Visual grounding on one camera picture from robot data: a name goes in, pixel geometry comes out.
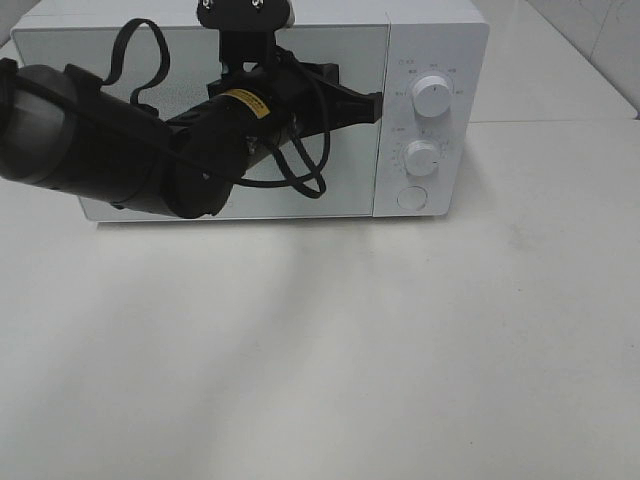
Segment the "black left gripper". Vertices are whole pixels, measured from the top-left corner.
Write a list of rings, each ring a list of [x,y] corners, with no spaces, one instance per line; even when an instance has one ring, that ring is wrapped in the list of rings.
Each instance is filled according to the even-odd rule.
[[[382,116],[383,95],[341,85],[332,63],[282,59],[227,73],[208,89],[208,150],[276,150],[315,135],[328,142],[336,130]]]

